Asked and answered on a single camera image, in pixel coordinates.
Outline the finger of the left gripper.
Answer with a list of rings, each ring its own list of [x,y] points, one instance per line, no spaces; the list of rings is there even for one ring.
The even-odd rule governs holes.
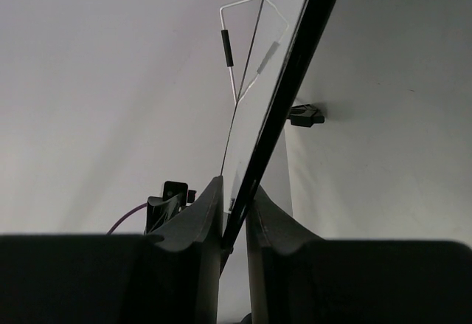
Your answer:
[[[184,207],[184,194],[178,193],[167,200],[149,196],[146,204],[146,223],[144,234],[151,234],[170,219],[177,216]]]

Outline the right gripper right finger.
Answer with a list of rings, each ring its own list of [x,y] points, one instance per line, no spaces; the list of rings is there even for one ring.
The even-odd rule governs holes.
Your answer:
[[[471,249],[325,240],[258,190],[246,218],[254,323],[469,323]]]

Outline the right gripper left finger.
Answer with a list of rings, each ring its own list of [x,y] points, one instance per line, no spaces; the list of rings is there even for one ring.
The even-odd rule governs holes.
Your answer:
[[[215,323],[223,180],[148,235],[4,235],[3,323]]]

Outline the white board with black frame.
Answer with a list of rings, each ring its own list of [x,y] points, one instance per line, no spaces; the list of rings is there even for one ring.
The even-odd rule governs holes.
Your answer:
[[[221,165],[225,266],[336,0],[258,0]]]

